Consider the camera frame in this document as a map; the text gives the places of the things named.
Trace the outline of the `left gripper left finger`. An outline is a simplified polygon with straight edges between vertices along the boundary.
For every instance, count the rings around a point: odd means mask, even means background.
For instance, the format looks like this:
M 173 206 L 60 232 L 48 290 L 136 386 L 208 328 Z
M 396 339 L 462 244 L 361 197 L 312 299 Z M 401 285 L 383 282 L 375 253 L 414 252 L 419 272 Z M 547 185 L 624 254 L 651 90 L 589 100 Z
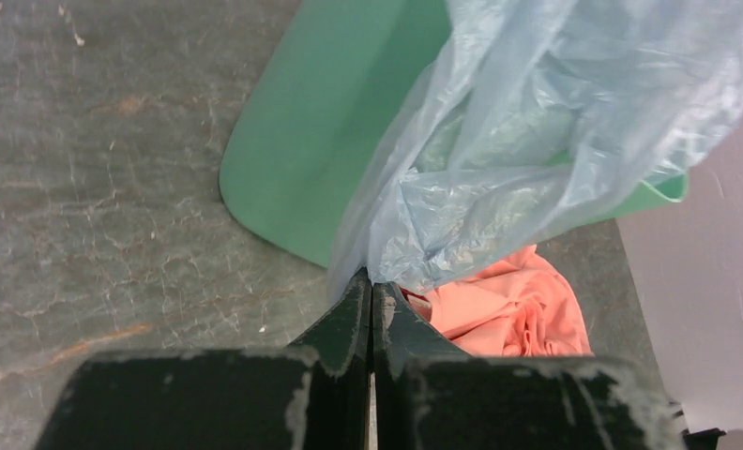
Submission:
M 281 348 L 99 352 L 72 374 L 39 449 L 364 449 L 372 285 Z

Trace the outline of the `green plastic trash bin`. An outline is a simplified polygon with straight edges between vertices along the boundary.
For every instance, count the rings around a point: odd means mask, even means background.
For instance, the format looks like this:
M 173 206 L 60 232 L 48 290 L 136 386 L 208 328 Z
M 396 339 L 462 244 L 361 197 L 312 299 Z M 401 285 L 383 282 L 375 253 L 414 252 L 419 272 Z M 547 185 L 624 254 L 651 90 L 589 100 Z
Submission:
M 376 145 L 449 33 L 442 1 L 303 2 L 227 143 L 229 213 L 327 266 Z

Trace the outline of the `salmon pink cloth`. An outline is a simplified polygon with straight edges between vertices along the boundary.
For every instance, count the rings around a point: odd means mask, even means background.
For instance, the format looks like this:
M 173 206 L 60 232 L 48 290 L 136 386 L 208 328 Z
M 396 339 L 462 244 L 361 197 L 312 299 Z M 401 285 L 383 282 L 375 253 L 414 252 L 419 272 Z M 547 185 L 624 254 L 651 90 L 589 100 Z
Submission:
M 537 248 L 523 247 L 432 291 L 402 293 L 444 338 L 474 356 L 590 355 L 576 295 Z

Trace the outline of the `light blue plastic trash bag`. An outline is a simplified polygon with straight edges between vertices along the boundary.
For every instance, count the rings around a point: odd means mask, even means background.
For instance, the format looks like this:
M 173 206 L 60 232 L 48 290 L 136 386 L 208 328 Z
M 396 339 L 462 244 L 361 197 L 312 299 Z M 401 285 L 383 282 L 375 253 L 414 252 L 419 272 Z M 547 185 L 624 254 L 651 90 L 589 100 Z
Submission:
M 743 1 L 449 1 L 450 34 L 335 235 L 425 292 L 615 210 L 705 160 L 743 115 Z

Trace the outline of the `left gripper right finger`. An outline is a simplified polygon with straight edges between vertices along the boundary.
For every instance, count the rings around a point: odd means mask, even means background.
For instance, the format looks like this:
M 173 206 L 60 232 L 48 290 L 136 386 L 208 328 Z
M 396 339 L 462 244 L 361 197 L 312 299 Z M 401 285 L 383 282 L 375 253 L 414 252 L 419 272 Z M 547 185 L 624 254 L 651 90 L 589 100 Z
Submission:
M 663 394 L 632 364 L 591 356 L 474 357 L 392 284 L 374 287 L 382 449 L 681 449 Z

